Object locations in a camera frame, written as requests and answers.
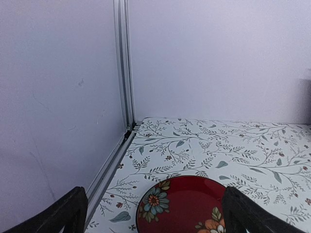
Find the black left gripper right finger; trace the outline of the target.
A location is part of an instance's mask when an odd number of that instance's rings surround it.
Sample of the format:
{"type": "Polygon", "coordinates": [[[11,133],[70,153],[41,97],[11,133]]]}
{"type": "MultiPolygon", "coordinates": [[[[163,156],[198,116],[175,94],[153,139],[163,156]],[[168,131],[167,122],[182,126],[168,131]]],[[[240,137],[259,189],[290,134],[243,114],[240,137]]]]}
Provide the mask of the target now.
{"type": "Polygon", "coordinates": [[[228,186],[222,197],[227,233],[301,233],[270,214],[235,187],[228,186]]]}

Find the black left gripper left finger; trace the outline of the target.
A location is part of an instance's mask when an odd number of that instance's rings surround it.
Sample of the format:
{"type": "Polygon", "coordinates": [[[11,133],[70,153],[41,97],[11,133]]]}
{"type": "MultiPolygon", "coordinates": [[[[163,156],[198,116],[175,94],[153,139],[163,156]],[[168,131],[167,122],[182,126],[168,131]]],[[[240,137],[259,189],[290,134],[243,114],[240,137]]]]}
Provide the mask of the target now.
{"type": "Polygon", "coordinates": [[[83,233],[88,208],[85,189],[76,186],[36,216],[7,233],[83,233]]]}

